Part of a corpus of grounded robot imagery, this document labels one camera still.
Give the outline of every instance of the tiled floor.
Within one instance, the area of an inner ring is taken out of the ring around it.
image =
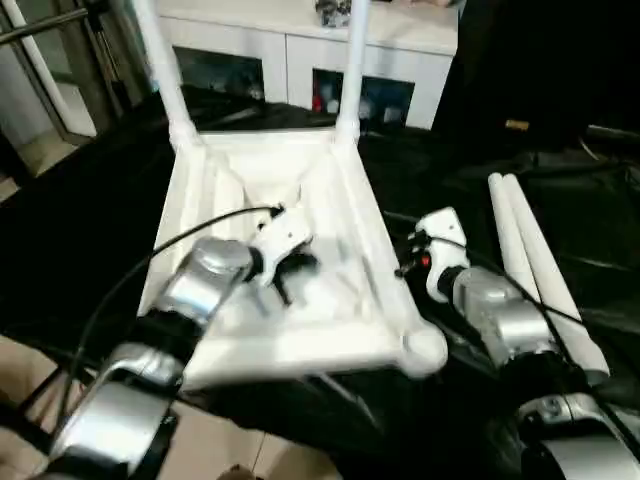
[[[40,175],[75,149],[74,145],[62,140],[58,132],[51,130],[18,148],[18,154],[32,173]],[[17,191],[18,187],[11,178],[0,178],[0,203]]]
[[[20,149],[29,168],[38,174],[75,149],[50,132]],[[17,191],[11,180],[0,182],[0,202]],[[0,401],[19,403],[54,365],[40,353],[0,336]],[[29,412],[45,430],[54,424],[62,379]],[[75,397],[80,387],[76,385]],[[238,428],[232,422],[184,404],[173,446],[161,480],[215,480],[239,464],[266,480],[332,480],[338,473],[326,455],[264,432]],[[45,458],[13,433],[0,429],[0,480],[22,480],[44,465]]]

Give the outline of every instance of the white wall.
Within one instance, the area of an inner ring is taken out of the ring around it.
[[[0,47],[0,85],[0,129],[15,147],[53,128],[29,78],[7,45]]]

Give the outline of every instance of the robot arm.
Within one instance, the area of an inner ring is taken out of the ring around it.
[[[410,240],[414,255],[429,255],[431,298],[479,332],[499,372],[526,445],[525,478],[640,479],[636,458],[589,394],[584,372],[561,355],[540,309],[506,278],[470,267],[455,211],[427,215]]]
[[[270,286],[280,262],[310,240],[295,209],[250,245],[199,239],[67,418],[41,476],[155,478],[178,424],[170,407],[207,327],[238,285],[256,277]]]

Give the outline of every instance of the metal rod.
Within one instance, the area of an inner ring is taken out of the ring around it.
[[[85,18],[87,15],[89,15],[89,11],[86,8],[78,8],[77,10],[63,13],[62,15],[44,18],[42,20],[29,23],[23,27],[14,28],[8,32],[0,33],[0,47],[7,43],[20,40],[21,38],[30,37],[36,33],[60,27],[66,23],[73,22],[74,20],[80,20]]]
[[[617,140],[640,142],[640,132],[622,130],[619,128],[603,127],[601,125],[589,125],[587,127],[587,134],[600,138],[613,138]]]

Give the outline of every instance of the red object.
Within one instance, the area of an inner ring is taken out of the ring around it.
[[[311,110],[314,112],[322,111],[322,98],[320,98],[319,95],[313,96],[313,99],[311,100]]]

